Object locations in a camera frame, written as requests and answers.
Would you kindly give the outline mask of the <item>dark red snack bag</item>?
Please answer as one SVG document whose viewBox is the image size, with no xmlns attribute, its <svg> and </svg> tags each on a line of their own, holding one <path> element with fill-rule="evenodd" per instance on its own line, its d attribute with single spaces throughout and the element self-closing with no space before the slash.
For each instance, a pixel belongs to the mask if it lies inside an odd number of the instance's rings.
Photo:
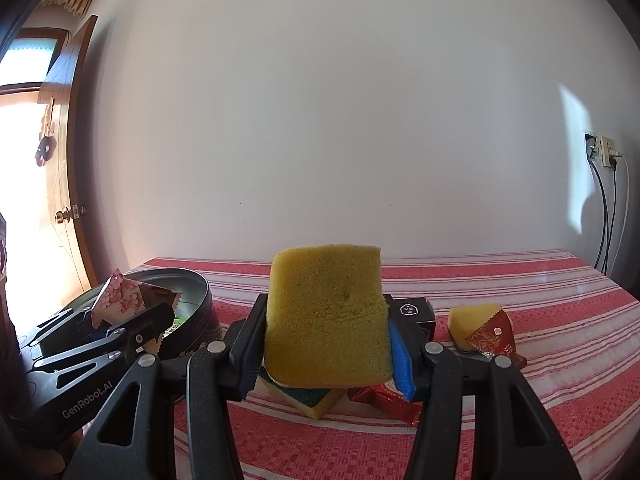
<svg viewBox="0 0 640 480">
<path fill-rule="evenodd" d="M 527 365 L 524 356 L 516 348 L 513 327 L 509 315 L 498 310 L 479 328 L 465 337 L 469 346 L 489 359 L 506 356 L 520 370 Z"/>
</svg>

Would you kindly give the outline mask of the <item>large yellow green sponge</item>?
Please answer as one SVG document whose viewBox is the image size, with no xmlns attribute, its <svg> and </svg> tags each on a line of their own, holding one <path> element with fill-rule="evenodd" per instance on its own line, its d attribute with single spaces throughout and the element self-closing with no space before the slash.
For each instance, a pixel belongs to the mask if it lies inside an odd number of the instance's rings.
<svg viewBox="0 0 640 480">
<path fill-rule="evenodd" d="M 265 367 L 279 385 L 349 389 L 392 376 L 381 249 L 288 248 L 270 266 Z"/>
</svg>

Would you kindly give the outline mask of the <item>round black cookie tin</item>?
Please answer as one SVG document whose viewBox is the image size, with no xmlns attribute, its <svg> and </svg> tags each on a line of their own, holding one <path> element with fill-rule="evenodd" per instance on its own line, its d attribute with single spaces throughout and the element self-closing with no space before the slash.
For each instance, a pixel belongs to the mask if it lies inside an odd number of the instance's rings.
<svg viewBox="0 0 640 480">
<path fill-rule="evenodd" d="M 166 360 L 184 356 L 187 353 L 198 350 L 198 347 L 202 344 L 207 344 L 221 335 L 221 327 L 213 305 L 213 295 L 202 274 L 180 268 L 160 268 L 130 272 L 127 276 L 140 282 L 163 286 L 181 294 L 177 307 L 175 307 L 174 325 L 169 327 L 169 330 L 166 330 L 160 343 L 161 359 Z M 63 310 L 91 308 L 101 289 L 101 286 L 96 286 L 88 290 L 88 292 L 84 292 L 71 301 Z M 98 339 L 106 335 L 107 326 L 103 324 L 99 327 L 99 330 L 100 336 Z M 18 337 L 18 345 L 22 350 L 28 349 L 32 352 L 34 361 L 73 349 L 41 348 L 40 346 L 23 348 L 22 337 L 29 333 Z"/>
</svg>

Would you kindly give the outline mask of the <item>red striped tablecloth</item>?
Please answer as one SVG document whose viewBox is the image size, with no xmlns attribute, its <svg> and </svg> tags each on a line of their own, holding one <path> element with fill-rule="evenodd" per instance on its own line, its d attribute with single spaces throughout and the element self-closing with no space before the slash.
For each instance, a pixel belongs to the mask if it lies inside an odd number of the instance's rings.
<svg viewBox="0 0 640 480">
<path fill-rule="evenodd" d="M 634 479 L 639 304 L 562 250 L 390 261 L 383 330 L 418 426 L 341 399 L 311 420 L 259 372 L 284 317 L 337 283 L 304 250 L 270 263 L 192 261 L 227 337 L 142 356 L 101 408 L 71 479 Z"/>
</svg>

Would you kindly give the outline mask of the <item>red candy packet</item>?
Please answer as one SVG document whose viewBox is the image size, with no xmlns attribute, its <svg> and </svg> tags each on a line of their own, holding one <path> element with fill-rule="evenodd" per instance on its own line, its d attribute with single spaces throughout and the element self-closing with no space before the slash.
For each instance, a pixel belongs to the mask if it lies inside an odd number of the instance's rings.
<svg viewBox="0 0 640 480">
<path fill-rule="evenodd" d="M 413 427 L 419 426 L 422 403 L 407 401 L 392 380 L 382 385 L 351 388 L 347 396 L 352 402 L 369 404 L 391 418 Z"/>
</svg>

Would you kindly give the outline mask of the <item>small yellow sponge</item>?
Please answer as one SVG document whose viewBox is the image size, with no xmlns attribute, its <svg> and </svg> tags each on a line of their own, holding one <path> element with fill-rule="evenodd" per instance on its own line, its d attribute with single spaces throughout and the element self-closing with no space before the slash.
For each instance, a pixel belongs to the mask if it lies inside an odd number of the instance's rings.
<svg viewBox="0 0 640 480">
<path fill-rule="evenodd" d="M 449 310 L 447 328 L 459 350 L 473 351 L 466 341 L 480 326 L 501 310 L 498 304 L 477 304 L 476 306 L 454 307 Z"/>
</svg>

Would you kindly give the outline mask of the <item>black decorated box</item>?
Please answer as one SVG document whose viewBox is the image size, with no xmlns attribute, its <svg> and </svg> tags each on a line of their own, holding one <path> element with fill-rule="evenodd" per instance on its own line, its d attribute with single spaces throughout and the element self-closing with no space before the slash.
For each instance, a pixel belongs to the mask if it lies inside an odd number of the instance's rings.
<svg viewBox="0 0 640 480">
<path fill-rule="evenodd" d="M 398 323 L 419 327 L 427 341 L 432 341 L 436 332 L 436 316 L 432 304 L 425 297 L 394 298 L 385 295 L 390 306 L 390 317 Z"/>
</svg>

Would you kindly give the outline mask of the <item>lower stacked yellow sponge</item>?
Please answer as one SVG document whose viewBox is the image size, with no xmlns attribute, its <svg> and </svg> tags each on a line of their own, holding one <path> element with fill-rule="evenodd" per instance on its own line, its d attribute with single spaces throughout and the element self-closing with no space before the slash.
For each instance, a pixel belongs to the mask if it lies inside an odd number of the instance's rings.
<svg viewBox="0 0 640 480">
<path fill-rule="evenodd" d="M 260 369 L 258 377 L 272 396 L 314 420 L 322 419 L 346 394 L 344 389 L 285 387 L 277 384 L 265 367 Z"/>
</svg>

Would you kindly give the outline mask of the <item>wooden door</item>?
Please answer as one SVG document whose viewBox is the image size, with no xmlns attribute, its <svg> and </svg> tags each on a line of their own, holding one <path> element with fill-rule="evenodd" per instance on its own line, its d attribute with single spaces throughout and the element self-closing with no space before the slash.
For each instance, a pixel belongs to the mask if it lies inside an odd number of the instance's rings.
<svg viewBox="0 0 640 480">
<path fill-rule="evenodd" d="M 48 219 L 54 234 L 55 284 L 70 301 L 96 284 L 81 217 L 87 208 L 78 198 L 75 174 L 75 136 L 82 70 L 98 18 L 82 24 L 62 49 L 40 87 L 44 109 L 41 136 L 51 145 L 42 169 L 47 176 Z"/>
</svg>

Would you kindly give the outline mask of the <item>white wall socket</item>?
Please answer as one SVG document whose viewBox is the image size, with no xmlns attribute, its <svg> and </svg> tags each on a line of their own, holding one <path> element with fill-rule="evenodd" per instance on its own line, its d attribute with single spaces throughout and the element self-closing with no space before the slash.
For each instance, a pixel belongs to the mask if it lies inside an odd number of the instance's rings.
<svg viewBox="0 0 640 480">
<path fill-rule="evenodd" d="M 614 141 L 608 136 L 597 136 L 596 147 L 600 164 L 604 168 L 613 168 L 616 159 L 622 157 L 622 154 L 616 150 Z"/>
</svg>

